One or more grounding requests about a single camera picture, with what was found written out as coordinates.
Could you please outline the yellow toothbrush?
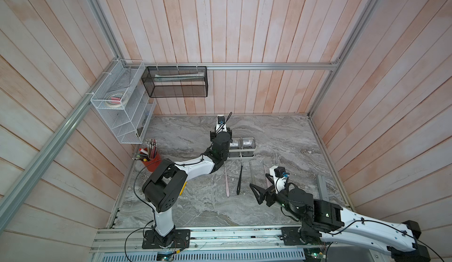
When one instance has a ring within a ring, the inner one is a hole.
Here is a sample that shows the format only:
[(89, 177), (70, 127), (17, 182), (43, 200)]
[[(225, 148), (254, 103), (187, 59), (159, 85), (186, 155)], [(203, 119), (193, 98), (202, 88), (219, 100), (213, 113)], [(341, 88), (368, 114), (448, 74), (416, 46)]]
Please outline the yellow toothbrush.
[(186, 185), (187, 185), (187, 182), (185, 182), (184, 185), (182, 186), (182, 189), (181, 189), (180, 194), (179, 194), (180, 196), (183, 194), (183, 191), (184, 191)]

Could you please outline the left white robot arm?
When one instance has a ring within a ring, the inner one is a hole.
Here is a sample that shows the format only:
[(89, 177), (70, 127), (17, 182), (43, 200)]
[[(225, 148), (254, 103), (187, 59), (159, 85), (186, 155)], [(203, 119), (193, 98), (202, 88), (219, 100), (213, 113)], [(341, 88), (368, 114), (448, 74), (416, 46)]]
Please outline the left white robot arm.
[(231, 129), (221, 129), (212, 136), (211, 145), (201, 156), (183, 162), (162, 160), (142, 186), (145, 199), (154, 210), (154, 231), (164, 239), (175, 229), (172, 206), (186, 182), (216, 172), (229, 156)]

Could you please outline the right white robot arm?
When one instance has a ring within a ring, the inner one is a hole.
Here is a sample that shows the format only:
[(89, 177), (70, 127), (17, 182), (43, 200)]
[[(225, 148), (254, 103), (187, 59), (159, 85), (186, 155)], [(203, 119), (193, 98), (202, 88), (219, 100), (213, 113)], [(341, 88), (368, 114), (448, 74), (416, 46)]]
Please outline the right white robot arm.
[(273, 186), (266, 189), (255, 184), (250, 188), (258, 204), (280, 206), (282, 214), (298, 227), (283, 227), (281, 239), (287, 246), (348, 244), (389, 255), (396, 262), (429, 262), (428, 247), (419, 240), (420, 226), (408, 220), (389, 223), (370, 218), (338, 204), (315, 199), (277, 171), (266, 174)]

